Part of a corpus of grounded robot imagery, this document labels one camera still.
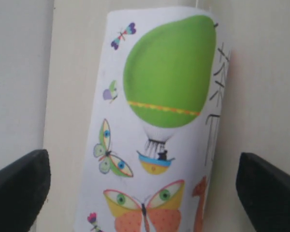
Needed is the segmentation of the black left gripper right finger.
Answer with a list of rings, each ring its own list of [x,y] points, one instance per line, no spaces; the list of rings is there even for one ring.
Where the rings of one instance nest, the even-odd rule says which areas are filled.
[[[290,175],[260,156],[240,155],[235,188],[257,232],[290,232]]]

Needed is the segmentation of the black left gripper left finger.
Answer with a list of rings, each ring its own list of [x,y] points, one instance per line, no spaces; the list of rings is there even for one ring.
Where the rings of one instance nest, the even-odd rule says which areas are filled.
[[[46,149],[36,149],[0,170],[0,232],[28,232],[51,186]]]

